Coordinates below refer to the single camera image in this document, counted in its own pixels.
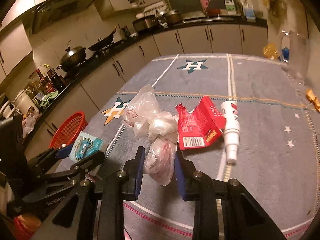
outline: white plastic tube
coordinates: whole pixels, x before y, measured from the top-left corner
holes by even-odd
[[[225,101],[221,110],[227,123],[223,132],[224,145],[227,153],[227,163],[236,163],[239,146],[240,124],[238,108],[235,101]]]

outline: blue tissue package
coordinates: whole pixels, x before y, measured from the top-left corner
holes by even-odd
[[[107,145],[101,138],[82,131],[73,144],[69,158],[74,162],[79,162],[85,157],[93,154],[95,151],[105,152],[106,149]]]

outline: red basket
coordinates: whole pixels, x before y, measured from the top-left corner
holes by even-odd
[[[70,116],[54,134],[50,148],[58,149],[62,144],[69,145],[78,137],[79,133],[88,125],[84,112],[76,112]]]

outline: gray tablecloth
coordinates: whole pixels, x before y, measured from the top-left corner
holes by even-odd
[[[121,117],[107,119],[104,115],[116,102],[120,104],[114,114],[120,114],[147,84],[154,84],[161,109],[172,115],[177,114],[176,104],[182,103],[190,111],[204,95],[218,109],[224,100],[237,101],[241,133],[235,166],[224,162],[223,139],[183,154],[212,178],[239,179],[286,237],[298,239],[319,208],[316,131],[320,119],[305,99],[305,88],[290,81],[280,63],[259,57],[186,54],[154,59],[105,104],[85,129],[110,144],[98,172],[102,178],[134,158],[138,146],[149,150],[147,137],[135,139],[132,130],[121,126]],[[175,178],[162,187],[145,175],[138,200],[125,202],[124,224],[133,240],[190,239],[193,214],[194,203],[181,199]]]

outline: frying pan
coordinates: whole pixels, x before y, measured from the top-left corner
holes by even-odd
[[[116,33],[116,30],[117,30],[117,27],[113,30],[113,32],[108,37],[98,41],[96,44],[93,44],[91,47],[89,47],[89,50],[96,52],[108,46],[113,41],[113,35]]]

